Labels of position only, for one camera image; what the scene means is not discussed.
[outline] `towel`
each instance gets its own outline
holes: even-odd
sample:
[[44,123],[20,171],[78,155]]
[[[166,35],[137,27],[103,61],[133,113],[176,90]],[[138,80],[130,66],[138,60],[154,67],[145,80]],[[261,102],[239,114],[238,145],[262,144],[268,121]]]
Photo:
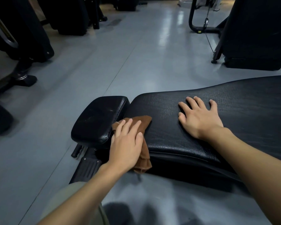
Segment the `towel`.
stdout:
[[[126,122],[129,121],[130,118],[126,117],[124,118],[124,120]],[[141,132],[143,134],[144,137],[144,133],[146,128],[148,127],[148,125],[150,124],[152,118],[150,116],[138,116],[138,117],[133,117],[132,118],[132,124],[129,128],[129,131],[131,130],[131,128],[135,125],[135,123],[137,123],[137,121],[141,120],[141,124],[138,128],[138,132]],[[115,133],[116,128],[118,127],[118,125],[120,124],[121,121],[117,121],[115,123],[112,124],[112,130]],[[138,158],[138,161],[136,162],[135,166],[132,168],[132,170],[134,170],[136,173],[145,173],[147,170],[149,170],[152,167],[151,162],[150,162],[150,155],[149,155],[149,149],[148,146],[146,144],[145,138],[143,138],[143,145],[141,148],[141,154],[140,157]]]

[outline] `person's leg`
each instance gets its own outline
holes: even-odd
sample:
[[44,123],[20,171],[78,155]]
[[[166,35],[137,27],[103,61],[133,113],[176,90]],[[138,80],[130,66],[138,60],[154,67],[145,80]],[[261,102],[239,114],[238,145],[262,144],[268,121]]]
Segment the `person's leg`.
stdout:
[[[60,204],[66,201],[74,193],[76,193],[86,182],[75,182],[65,188],[58,191],[49,201],[47,206],[42,212],[41,218],[43,219],[46,215],[56,209]],[[89,223],[90,225],[109,225],[106,214],[102,208],[102,205],[99,205],[99,208],[96,210],[93,219]]]

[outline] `gray floor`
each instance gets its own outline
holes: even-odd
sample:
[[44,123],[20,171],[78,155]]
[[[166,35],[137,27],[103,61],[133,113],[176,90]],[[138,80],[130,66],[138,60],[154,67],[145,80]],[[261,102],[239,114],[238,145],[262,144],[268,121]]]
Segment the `gray floor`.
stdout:
[[[125,95],[132,101],[145,92],[281,75],[281,70],[228,69],[222,59],[211,64],[206,36],[190,32],[189,10],[176,4],[150,2],[136,12],[115,12],[105,5],[108,21],[83,37],[61,36],[45,26],[55,56],[34,64],[31,74],[39,81],[0,96],[16,119],[0,136],[0,224],[35,224],[48,199],[68,184],[79,162],[70,156],[75,147],[71,128],[93,99]],[[211,12],[210,24],[221,22],[230,8],[227,2]],[[196,11],[194,24],[202,25],[205,14]],[[208,38],[215,48],[218,38]],[[0,74],[15,65],[5,56],[0,52]],[[225,193],[149,174],[141,181],[124,175],[103,204],[116,205],[139,225],[269,224],[255,201],[237,189]]]

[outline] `black leather upholstery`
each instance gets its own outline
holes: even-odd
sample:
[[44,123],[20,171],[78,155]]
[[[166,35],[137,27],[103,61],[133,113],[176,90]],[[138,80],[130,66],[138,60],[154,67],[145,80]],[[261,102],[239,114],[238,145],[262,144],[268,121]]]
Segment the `black leather upholstery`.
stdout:
[[225,127],[251,146],[281,160],[281,76],[137,96],[125,117],[152,117],[145,133],[151,157],[206,166],[235,177],[213,148],[188,135],[178,122],[178,102],[187,96],[199,96],[207,107],[209,99],[215,100]]
[[91,102],[75,122],[71,137],[83,146],[109,148],[111,125],[123,119],[130,102],[125,96],[105,96]]

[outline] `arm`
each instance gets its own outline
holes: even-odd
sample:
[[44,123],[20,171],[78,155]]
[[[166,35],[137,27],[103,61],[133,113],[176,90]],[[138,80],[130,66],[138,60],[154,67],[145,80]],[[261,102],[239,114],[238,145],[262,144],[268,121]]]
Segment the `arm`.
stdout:
[[207,141],[233,167],[256,202],[273,224],[281,224],[281,161],[238,139],[217,114],[217,104],[210,100],[210,111],[198,98],[187,97],[179,105],[179,121],[191,136]]
[[112,136],[109,161],[94,177],[68,200],[43,218],[38,225],[77,225],[93,216],[103,198],[117,180],[135,166],[143,144],[142,133],[137,133],[141,121],[129,131],[132,119],[123,120]]

